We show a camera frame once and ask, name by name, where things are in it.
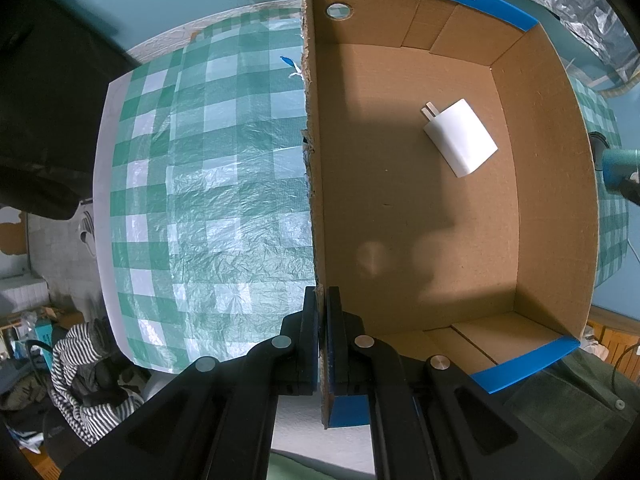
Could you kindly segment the black hanging garment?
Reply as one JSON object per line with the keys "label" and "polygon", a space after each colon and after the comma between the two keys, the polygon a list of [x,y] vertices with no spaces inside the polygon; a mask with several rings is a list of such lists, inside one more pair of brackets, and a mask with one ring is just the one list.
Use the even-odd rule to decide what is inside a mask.
{"label": "black hanging garment", "polygon": [[92,196],[108,85],[137,62],[55,0],[1,13],[1,203],[68,220]]}

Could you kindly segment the blue cardboard box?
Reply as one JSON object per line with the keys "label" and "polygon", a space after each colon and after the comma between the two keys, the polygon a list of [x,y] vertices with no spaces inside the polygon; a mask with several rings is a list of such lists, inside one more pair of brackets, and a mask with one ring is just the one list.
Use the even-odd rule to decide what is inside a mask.
{"label": "blue cardboard box", "polygon": [[[303,0],[314,255],[367,335],[497,392],[579,346],[596,276],[585,122],[506,0]],[[465,99],[498,146],[457,178],[423,128]]]}

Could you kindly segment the green corduroy shirt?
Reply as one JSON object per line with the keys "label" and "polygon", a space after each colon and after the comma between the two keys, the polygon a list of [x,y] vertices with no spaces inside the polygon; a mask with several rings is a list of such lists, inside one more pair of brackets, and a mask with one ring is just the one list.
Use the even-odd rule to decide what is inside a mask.
{"label": "green corduroy shirt", "polygon": [[494,398],[583,479],[600,474],[639,415],[639,386],[582,349]]}

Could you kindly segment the grey plastic sheet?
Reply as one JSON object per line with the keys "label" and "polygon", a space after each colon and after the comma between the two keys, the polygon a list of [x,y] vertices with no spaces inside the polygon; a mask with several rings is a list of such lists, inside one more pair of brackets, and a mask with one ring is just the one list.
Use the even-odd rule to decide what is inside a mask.
{"label": "grey plastic sheet", "polygon": [[561,24],[629,87],[639,82],[639,50],[606,0],[532,0]]}

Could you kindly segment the white plug charger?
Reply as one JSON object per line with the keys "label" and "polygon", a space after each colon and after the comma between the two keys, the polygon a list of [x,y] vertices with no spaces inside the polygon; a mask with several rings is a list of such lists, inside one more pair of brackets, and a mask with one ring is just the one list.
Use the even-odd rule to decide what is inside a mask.
{"label": "white plug charger", "polygon": [[427,120],[423,130],[457,178],[472,174],[491,158],[498,146],[465,99],[441,112],[426,102],[421,112]]}

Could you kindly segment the green checkered tablecloth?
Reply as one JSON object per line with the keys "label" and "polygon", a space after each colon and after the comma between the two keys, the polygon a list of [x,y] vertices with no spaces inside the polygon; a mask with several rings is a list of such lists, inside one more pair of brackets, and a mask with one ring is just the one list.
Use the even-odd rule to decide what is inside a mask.
{"label": "green checkered tablecloth", "polygon": [[[317,280],[297,9],[226,18],[136,68],[106,152],[108,305],[130,358],[177,373],[277,333]],[[602,184],[598,252],[608,274]]]}

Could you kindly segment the striped cloth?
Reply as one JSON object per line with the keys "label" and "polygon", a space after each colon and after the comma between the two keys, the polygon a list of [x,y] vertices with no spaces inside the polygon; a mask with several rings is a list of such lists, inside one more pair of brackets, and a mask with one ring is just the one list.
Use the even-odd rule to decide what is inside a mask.
{"label": "striped cloth", "polygon": [[49,394],[85,445],[96,444],[142,407],[140,393],[119,383],[130,365],[105,318],[72,326],[54,344]]}

